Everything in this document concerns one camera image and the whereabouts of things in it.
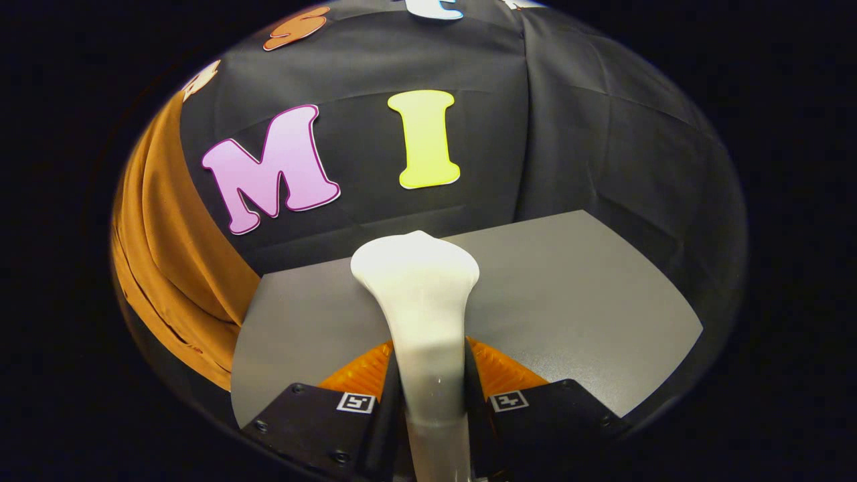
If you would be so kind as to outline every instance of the bolt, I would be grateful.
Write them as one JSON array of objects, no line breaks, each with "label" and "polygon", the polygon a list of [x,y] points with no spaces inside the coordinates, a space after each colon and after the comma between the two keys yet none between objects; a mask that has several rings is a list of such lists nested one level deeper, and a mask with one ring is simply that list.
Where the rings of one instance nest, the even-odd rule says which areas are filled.
[{"label": "bolt", "polygon": [[332,458],[339,465],[344,465],[346,462],[351,460],[351,456],[346,454],[342,450],[334,450],[330,454],[330,458]]}]

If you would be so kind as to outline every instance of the orange fabric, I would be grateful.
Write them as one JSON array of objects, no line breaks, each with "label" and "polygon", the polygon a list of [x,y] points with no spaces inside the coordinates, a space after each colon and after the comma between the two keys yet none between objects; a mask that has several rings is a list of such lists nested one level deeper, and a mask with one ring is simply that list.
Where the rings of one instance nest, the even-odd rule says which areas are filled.
[{"label": "orange fabric", "polygon": [[184,92],[141,136],[120,180],[112,256],[129,304],[164,346],[230,389],[232,355],[259,276],[214,224],[179,138]]},{"label": "orange fabric", "polygon": [[[467,341],[476,359],[476,371],[479,372],[479,381],[482,384],[482,395],[485,400],[491,395],[548,384],[547,380],[496,348],[473,340],[470,336],[467,337]],[[380,400],[392,349],[392,341],[376,346],[337,370],[319,387],[340,392],[374,395]]]}]

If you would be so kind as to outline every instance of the pink letter m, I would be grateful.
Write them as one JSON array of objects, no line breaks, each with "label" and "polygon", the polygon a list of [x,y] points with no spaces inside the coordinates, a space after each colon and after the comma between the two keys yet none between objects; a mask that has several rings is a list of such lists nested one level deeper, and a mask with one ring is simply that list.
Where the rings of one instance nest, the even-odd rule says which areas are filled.
[{"label": "pink letter m", "polygon": [[327,179],[315,151],[313,121],[318,114],[315,105],[300,105],[278,114],[268,127],[261,162],[232,139],[202,157],[202,166],[214,173],[229,210],[233,234],[251,232],[261,222],[242,195],[268,216],[279,215],[281,176],[289,191],[285,206],[291,211],[318,208],[339,197],[339,185]]}]

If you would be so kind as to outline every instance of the gray table surface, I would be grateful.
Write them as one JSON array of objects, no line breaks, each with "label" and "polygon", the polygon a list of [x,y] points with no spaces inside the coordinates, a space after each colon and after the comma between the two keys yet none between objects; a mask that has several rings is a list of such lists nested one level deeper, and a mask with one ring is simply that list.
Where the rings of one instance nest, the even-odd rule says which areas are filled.
[{"label": "gray table surface", "polygon": [[[549,382],[576,380],[620,417],[666,380],[702,333],[669,280],[584,211],[446,240],[479,264],[465,332]],[[262,277],[232,367],[240,426],[290,384],[321,383],[390,340],[350,262]]]}]

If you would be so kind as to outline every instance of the cutout letter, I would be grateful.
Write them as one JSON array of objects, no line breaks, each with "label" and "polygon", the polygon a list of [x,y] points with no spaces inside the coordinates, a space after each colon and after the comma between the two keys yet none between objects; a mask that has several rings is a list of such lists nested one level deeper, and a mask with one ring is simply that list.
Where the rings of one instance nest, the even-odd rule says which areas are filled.
[{"label": "cutout letter", "polygon": [[330,11],[329,7],[319,7],[309,12],[295,15],[282,25],[274,28],[271,38],[262,46],[266,51],[288,45],[315,33],[327,23],[327,18],[322,15]]},{"label": "cutout letter", "polygon": [[458,20],[464,14],[458,10],[447,10],[440,2],[455,3],[455,0],[405,0],[405,7],[413,15],[436,20]]},{"label": "cutout letter", "polygon": [[451,184],[461,176],[446,144],[446,108],[454,102],[450,93],[439,90],[397,93],[387,101],[405,127],[407,167],[399,176],[403,188]]},{"label": "cutout letter", "polygon": [[280,177],[289,190],[285,206],[292,211],[318,208],[339,197],[339,185],[327,179],[315,151],[312,126],[318,113],[315,105],[301,105],[278,114],[268,127],[261,162],[232,139],[202,157],[229,210],[233,234],[251,232],[261,222],[242,194],[268,216],[279,215]]}]

